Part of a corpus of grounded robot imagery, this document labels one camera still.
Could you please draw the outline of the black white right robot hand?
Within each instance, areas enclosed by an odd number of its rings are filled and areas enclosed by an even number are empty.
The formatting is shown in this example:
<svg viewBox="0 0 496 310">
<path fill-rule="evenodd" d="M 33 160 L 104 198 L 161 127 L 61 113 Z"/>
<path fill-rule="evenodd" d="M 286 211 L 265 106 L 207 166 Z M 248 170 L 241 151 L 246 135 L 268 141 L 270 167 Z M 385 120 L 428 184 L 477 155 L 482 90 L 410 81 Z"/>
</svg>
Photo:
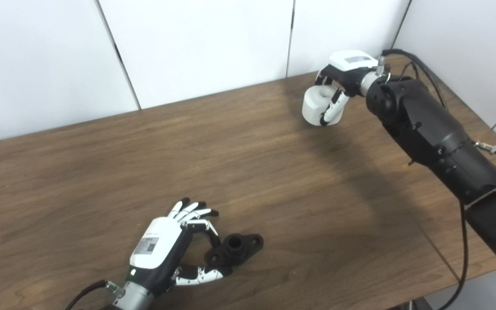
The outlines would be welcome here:
<svg viewBox="0 0 496 310">
<path fill-rule="evenodd" d="M 328 65 L 317 73 L 314 83 L 315 86 L 332 86 L 333 82 L 339 84 L 319 116 L 319 125 L 331 125 L 334 118 L 343 114 L 343 109 L 351 98 L 365 97 L 372 83 L 383 75 L 383 58 L 375 59 L 358 50 L 333 53 Z"/>
</svg>

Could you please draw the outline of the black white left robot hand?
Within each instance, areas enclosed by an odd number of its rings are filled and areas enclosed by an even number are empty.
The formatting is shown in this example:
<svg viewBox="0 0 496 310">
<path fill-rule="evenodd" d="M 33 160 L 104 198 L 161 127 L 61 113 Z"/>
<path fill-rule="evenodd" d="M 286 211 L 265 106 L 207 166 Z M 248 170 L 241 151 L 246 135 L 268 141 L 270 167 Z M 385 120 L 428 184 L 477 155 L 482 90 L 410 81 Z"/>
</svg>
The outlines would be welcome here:
<svg viewBox="0 0 496 310">
<path fill-rule="evenodd" d="M 196 233 L 204 233 L 213 248 L 221 244 L 217 230 L 206 219 L 218 214 L 204 201 L 191 202 L 183 198 L 167 216 L 153 219 L 130 256 L 126 282 L 159 296 L 174 286 L 205 284 L 232 275 L 232 267 L 181 264 Z"/>
</svg>

